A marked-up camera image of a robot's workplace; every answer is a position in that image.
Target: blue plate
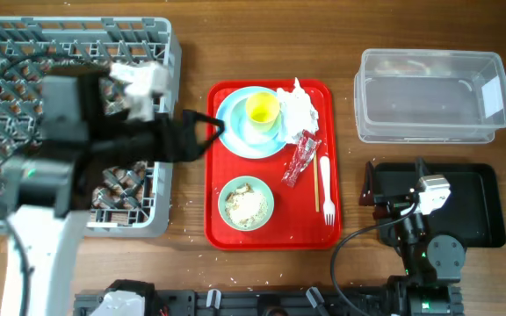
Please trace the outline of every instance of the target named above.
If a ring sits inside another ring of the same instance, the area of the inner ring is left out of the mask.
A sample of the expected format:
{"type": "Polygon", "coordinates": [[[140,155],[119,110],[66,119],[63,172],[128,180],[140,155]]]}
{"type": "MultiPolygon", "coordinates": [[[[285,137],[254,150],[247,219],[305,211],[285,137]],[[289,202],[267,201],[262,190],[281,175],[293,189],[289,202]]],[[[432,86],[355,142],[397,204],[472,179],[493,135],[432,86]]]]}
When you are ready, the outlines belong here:
{"type": "Polygon", "coordinates": [[[258,92],[269,92],[276,96],[277,92],[263,87],[247,87],[234,91],[220,104],[216,118],[224,121],[228,128],[220,136],[221,143],[232,153],[243,158],[261,159],[279,152],[286,143],[275,137],[281,127],[280,116],[274,127],[265,133],[252,135],[247,128],[245,101],[258,92]]]}

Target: rice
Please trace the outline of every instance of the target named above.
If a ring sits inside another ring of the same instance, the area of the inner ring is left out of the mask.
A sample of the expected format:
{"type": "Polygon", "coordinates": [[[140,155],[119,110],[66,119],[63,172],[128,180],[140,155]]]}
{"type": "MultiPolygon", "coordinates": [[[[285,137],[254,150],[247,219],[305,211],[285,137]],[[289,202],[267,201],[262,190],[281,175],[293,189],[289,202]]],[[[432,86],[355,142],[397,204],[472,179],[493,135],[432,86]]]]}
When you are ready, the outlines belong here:
{"type": "Polygon", "coordinates": [[[253,191],[248,184],[228,195],[226,213],[236,226],[247,229],[267,215],[269,206],[263,193],[253,191]]]}

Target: plastic dish rack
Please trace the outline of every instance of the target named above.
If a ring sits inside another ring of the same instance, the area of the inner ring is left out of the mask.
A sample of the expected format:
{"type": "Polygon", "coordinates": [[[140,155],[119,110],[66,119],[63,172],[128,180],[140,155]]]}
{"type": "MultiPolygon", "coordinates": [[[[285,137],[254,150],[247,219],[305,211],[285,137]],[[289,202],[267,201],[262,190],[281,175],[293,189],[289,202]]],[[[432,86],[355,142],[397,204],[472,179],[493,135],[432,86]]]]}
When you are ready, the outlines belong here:
{"type": "MultiPolygon", "coordinates": [[[[159,61],[169,68],[171,91],[154,100],[157,112],[173,113],[178,100],[181,46],[164,18],[19,18],[0,17],[0,69],[28,54],[58,53],[103,63],[159,61]]],[[[71,62],[40,58],[24,61],[0,77],[0,168],[27,139],[40,140],[36,118],[43,112],[41,70],[71,62]]],[[[117,111],[121,90],[105,84],[107,112],[117,111]]],[[[133,170],[110,169],[93,194],[87,236],[155,237],[169,224],[172,165],[142,162],[133,170]]],[[[4,179],[0,176],[0,196],[4,179]]],[[[0,234],[5,233],[0,221],[0,234]]]]}

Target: plastic storage box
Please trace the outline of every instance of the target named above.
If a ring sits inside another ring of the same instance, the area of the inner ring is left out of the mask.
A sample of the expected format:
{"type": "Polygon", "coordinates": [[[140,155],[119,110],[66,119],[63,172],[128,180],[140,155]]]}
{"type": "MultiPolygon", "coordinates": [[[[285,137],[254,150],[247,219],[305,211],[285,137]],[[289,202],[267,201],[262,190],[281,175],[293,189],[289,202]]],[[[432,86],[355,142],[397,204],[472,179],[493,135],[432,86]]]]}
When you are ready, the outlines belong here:
{"type": "MultiPolygon", "coordinates": [[[[154,107],[157,112],[173,113],[181,46],[167,19],[0,17],[0,69],[20,56],[52,53],[97,63],[159,61],[170,70],[170,93],[154,99],[154,107]]],[[[40,140],[34,127],[44,111],[42,69],[59,60],[24,61],[8,76],[0,74],[0,167],[27,139],[40,140]]],[[[115,112],[121,108],[121,87],[108,88],[105,109],[115,112]]],[[[144,162],[133,170],[106,172],[105,182],[94,193],[85,235],[154,237],[164,233],[169,224],[172,165],[144,162]]],[[[0,176],[0,196],[3,181],[0,176]]],[[[5,233],[1,221],[0,233],[5,233]]]]}
{"type": "Polygon", "coordinates": [[[367,143],[489,143],[506,127],[506,77],[495,53],[368,49],[354,94],[367,143]]]}

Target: white tissue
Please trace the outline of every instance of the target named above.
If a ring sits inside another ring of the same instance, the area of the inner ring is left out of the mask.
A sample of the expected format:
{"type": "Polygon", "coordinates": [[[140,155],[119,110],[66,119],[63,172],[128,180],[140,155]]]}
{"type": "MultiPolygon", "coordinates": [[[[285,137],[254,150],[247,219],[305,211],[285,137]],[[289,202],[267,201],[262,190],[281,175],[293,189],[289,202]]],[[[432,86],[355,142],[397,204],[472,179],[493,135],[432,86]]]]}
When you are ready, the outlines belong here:
{"type": "Polygon", "coordinates": [[[319,130],[317,119],[319,115],[312,105],[309,95],[300,87],[298,78],[294,81],[294,90],[286,92],[277,89],[280,102],[282,126],[278,138],[289,144],[298,144],[302,131],[315,134],[319,130]]]}

